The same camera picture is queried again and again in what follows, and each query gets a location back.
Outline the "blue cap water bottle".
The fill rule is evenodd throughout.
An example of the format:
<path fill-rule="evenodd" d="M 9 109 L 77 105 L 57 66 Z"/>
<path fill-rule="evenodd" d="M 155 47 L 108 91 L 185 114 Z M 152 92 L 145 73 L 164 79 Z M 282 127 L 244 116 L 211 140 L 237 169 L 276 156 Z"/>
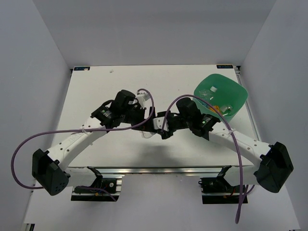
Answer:
<path fill-rule="evenodd" d="M 144 139 L 149 139 L 151 138 L 152 136 L 154 136 L 155 133 L 153 132 L 146 132 L 146 131 L 141 131 L 141 136 L 144 138 Z"/>

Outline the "large clear plastic bottle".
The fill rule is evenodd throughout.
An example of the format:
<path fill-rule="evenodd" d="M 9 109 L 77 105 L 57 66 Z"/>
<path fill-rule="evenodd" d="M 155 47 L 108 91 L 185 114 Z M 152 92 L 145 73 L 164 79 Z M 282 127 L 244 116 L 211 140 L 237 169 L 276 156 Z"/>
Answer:
<path fill-rule="evenodd" d="M 213 99 L 214 95 L 215 93 L 211 89 L 202 89 L 202 90 L 197 91 L 196 93 L 196 96 L 206 101 Z"/>

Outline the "orange juice bottle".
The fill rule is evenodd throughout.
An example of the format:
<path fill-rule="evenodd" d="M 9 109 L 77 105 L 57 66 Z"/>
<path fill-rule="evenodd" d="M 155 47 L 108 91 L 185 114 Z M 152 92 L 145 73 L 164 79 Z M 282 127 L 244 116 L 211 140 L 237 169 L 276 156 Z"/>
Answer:
<path fill-rule="evenodd" d="M 213 113 L 217 113 L 217 112 L 221 113 L 221 110 L 217 105 L 213 105 L 212 107 L 209 106 L 208 109 L 212 111 Z"/>

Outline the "clear bottle white label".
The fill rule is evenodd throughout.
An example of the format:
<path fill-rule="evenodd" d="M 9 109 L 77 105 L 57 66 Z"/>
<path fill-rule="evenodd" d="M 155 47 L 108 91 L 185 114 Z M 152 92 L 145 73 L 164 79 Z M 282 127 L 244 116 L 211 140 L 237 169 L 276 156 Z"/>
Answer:
<path fill-rule="evenodd" d="M 212 86 L 212 87 L 210 88 L 210 90 L 211 90 L 212 92 L 216 92 L 216 91 L 217 91 L 217 88 L 215 88 L 214 86 Z"/>

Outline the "green plastic bin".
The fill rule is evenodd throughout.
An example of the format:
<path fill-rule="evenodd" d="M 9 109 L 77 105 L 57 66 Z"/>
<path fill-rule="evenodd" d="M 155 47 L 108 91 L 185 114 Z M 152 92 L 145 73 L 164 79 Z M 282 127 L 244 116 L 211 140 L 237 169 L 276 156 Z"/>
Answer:
<path fill-rule="evenodd" d="M 197 91 L 202 89 L 210 89 L 212 86 L 217 88 L 213 99 L 207 101 L 212 106 L 218 107 L 224 105 L 231 105 L 233 107 L 233 113 L 231 116 L 224 116 L 227 122 L 230 122 L 233 117 L 244 106 L 247 98 L 247 90 L 236 81 L 223 76 L 221 74 L 210 74 L 194 90 L 193 94 L 196 96 Z"/>

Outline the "small bottle yellow cap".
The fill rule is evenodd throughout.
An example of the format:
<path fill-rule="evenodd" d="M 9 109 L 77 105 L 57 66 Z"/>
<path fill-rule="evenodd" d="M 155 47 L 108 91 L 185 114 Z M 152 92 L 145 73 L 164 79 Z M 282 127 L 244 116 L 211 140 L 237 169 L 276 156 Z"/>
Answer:
<path fill-rule="evenodd" d="M 224 105 L 219 108 L 219 112 L 223 116 L 231 116 L 233 113 L 233 107 L 231 105 Z"/>

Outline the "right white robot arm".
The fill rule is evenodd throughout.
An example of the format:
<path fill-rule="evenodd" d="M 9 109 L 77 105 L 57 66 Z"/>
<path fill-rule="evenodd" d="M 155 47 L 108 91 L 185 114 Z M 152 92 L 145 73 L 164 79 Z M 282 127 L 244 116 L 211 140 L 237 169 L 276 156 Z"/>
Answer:
<path fill-rule="evenodd" d="M 154 128 L 163 139 L 179 129 L 188 128 L 195 136 L 222 145 L 249 160 L 250 166 L 225 166 L 218 173 L 215 183 L 223 192 L 240 184 L 259 185 L 263 189 L 278 193 L 294 170 L 284 144 L 268 144 L 250 138 L 228 128 L 219 118 L 203 114 L 196 103 L 188 97 L 176 102 L 178 114 L 158 113 L 153 120 Z"/>

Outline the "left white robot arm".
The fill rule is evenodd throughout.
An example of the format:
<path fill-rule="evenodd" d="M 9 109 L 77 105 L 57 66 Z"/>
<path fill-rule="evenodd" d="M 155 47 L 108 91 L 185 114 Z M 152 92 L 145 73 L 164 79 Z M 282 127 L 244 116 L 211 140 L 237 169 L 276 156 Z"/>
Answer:
<path fill-rule="evenodd" d="M 32 157 L 32 175 L 38 183 L 55 196 L 66 187 L 82 188 L 97 192 L 104 190 L 102 174 L 93 167 L 71 168 L 70 163 L 88 146 L 110 131 L 121 131 L 121 123 L 129 124 L 129 129 L 143 129 L 154 116 L 154 106 L 147 118 L 145 102 L 153 97 L 146 89 L 134 94 L 127 90 L 117 93 L 115 99 L 104 102 L 77 130 L 69 131 L 69 136 L 46 151 L 38 149 Z"/>

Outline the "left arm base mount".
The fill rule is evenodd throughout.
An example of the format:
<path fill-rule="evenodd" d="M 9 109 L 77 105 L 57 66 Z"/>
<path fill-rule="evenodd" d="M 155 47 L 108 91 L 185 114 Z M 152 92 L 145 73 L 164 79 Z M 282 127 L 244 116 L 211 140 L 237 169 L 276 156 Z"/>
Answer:
<path fill-rule="evenodd" d="M 89 186 L 78 185 L 74 187 L 71 201 L 116 202 L 120 193 L 120 190 L 117 189 L 119 179 L 104 177 L 98 169 L 93 167 L 87 167 L 87 170 L 95 175 L 94 181 Z"/>

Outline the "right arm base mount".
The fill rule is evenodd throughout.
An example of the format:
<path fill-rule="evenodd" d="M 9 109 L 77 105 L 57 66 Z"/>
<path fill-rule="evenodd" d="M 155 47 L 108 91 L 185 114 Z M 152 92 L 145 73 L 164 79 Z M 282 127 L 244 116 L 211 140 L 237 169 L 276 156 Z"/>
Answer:
<path fill-rule="evenodd" d="M 198 181 L 204 205 L 239 203 L 240 186 L 231 186 L 223 178 L 231 166 L 225 166 L 216 177 L 202 177 Z"/>

